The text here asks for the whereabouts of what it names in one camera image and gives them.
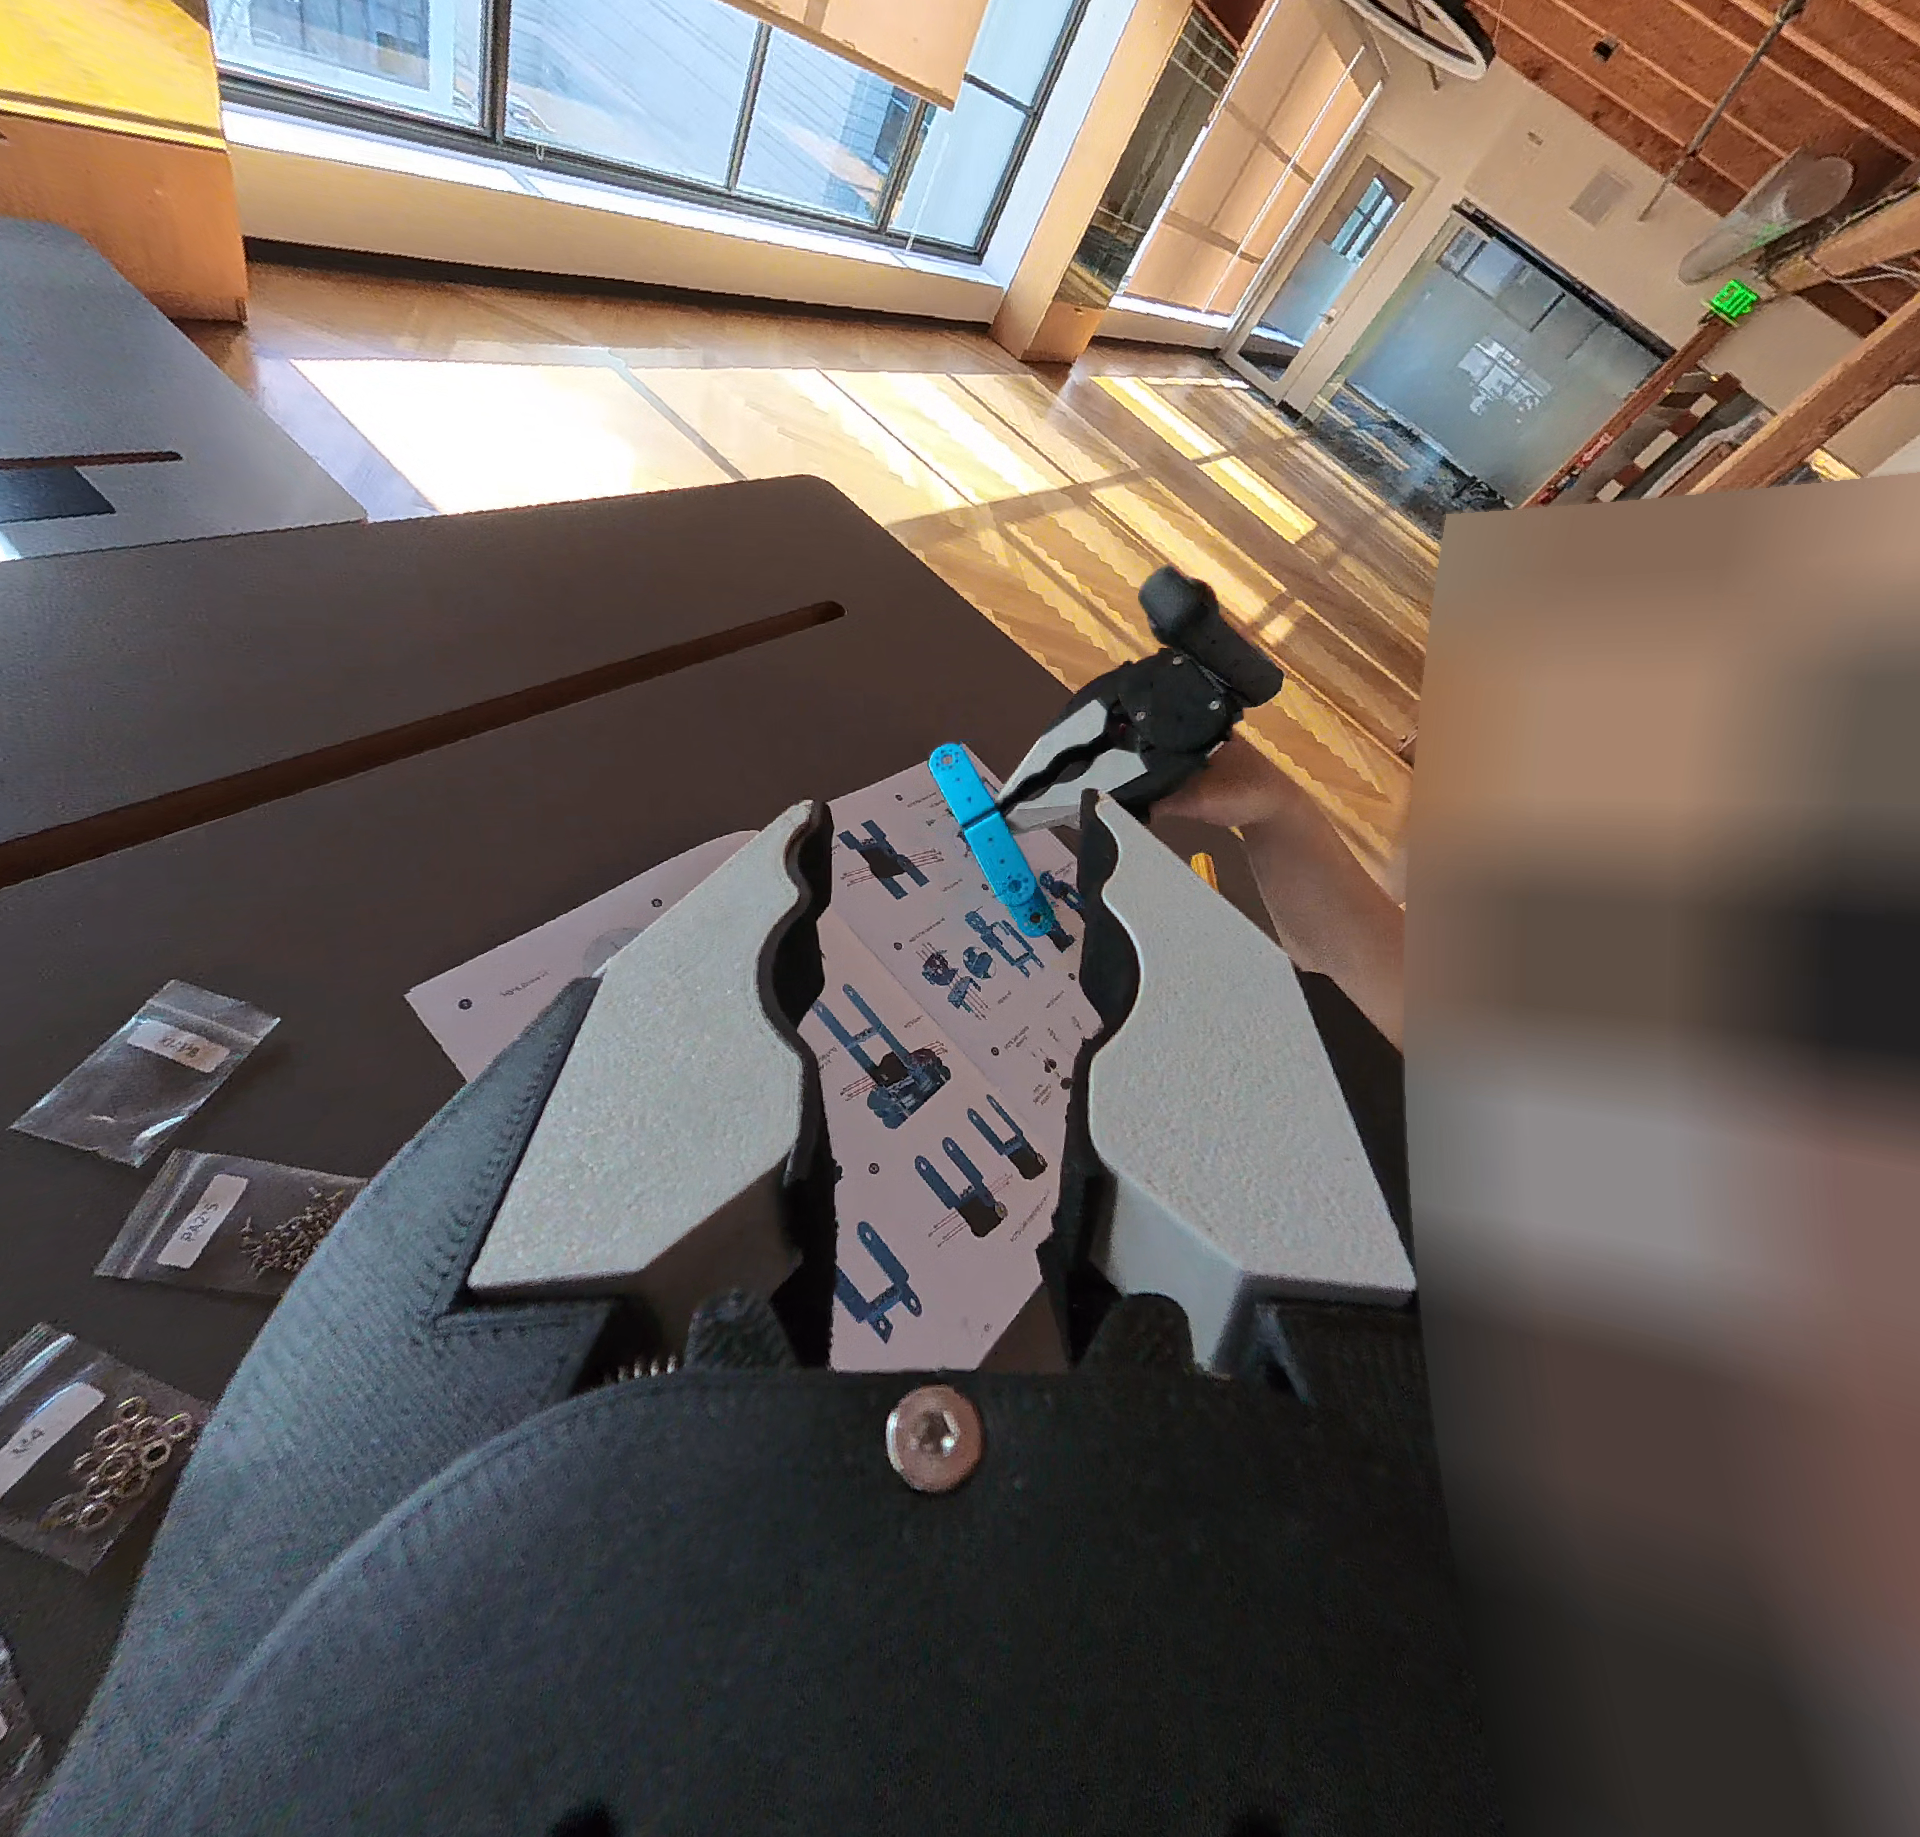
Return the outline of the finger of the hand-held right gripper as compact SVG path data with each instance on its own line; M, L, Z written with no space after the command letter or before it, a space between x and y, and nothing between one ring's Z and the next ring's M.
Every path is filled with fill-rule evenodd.
M1109 681L1077 691L1007 777L1000 802L1056 802L1084 771L1124 746L1128 720Z
M1148 771L1141 755L1064 755L1006 791L1006 824L1013 832L1075 827L1089 795L1120 795Z

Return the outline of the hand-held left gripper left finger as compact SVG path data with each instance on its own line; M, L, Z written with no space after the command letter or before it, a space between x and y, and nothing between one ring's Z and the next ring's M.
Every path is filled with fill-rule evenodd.
M710 1300L769 1304L824 1368L837 1279L820 1066L834 818L805 798L593 977L468 1274L479 1300L612 1298L672 1345Z

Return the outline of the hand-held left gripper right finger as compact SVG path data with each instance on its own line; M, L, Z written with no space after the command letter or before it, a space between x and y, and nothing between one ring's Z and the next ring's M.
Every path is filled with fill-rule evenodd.
M1105 794L1077 881L1096 1031L1039 1249L1067 1356L1120 1298L1174 1304L1211 1372L1277 1308L1404 1309L1413 1263L1283 950Z

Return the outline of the blue metal bracket assembly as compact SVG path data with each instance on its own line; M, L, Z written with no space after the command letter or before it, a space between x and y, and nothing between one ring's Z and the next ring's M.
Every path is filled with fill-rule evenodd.
M1007 919L1022 936L1052 942L1070 950L1052 904L1032 866L1027 861L1013 830L1007 826L999 800L991 794L973 752L959 745L937 746L928 770L937 794L947 803L952 821L982 870L991 892Z

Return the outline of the dark desk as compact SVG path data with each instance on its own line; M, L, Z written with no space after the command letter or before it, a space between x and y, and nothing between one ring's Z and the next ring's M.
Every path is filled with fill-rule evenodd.
M194 1140L378 1170L401 991L1067 688L822 480L5 563L5 1119L152 986L280 1016Z

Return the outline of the clear bag of small screws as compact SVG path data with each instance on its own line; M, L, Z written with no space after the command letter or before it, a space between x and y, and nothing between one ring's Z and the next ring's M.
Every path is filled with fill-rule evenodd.
M278 1300L364 1188L358 1176L174 1149L95 1274Z

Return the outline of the frosted glass partition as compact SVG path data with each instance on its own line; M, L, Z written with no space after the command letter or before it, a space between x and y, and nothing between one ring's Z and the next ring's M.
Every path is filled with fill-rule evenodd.
M1456 210L1306 425L1438 536L1449 515L1524 506L1668 352L1501 223Z

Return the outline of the white framed glass door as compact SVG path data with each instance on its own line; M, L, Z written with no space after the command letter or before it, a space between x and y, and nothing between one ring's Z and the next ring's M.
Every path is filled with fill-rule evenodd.
M1382 241L1432 185L1434 174L1404 151L1361 136L1255 275L1221 361L1276 404L1294 391L1300 361L1330 336Z

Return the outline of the clear zip bag white label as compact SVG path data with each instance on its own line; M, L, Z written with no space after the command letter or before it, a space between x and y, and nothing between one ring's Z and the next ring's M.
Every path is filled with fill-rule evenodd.
M252 1003L167 982L10 1130L111 1165L148 1165L278 1025Z

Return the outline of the tan blinds beyond pillar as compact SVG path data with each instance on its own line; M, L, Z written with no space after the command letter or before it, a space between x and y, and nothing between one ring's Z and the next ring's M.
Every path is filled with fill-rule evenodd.
M1118 303L1232 317L1333 179L1386 79L1337 0L1270 0Z

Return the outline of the clear bag of metal nuts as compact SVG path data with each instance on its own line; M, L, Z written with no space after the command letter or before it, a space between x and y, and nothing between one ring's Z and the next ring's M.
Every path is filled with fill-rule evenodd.
M53 1325L2 1356L2 1538L95 1571L184 1473L211 1404Z

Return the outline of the large window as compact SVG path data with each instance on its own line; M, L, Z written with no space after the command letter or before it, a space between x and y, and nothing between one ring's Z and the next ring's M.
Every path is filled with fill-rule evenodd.
M323 121L978 259L1089 0L991 0L952 105L719 0L207 0Z

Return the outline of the grey table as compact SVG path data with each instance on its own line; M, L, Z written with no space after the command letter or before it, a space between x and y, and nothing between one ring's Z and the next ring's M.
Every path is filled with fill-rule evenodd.
M78 233L2 223L2 555L361 523L364 510Z

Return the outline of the wooden cabinet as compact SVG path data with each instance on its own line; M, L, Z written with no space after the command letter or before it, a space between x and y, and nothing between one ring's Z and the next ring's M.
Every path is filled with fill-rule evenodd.
M207 0L2 0L2 212L88 241L160 313L245 321Z

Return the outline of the wooden support post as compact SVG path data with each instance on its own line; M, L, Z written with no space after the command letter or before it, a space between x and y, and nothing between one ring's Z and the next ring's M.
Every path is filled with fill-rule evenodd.
M1917 295L1886 317L1857 348L1781 409L1752 439L1716 463L1694 496L1763 488L1809 463L1892 389L1917 372Z

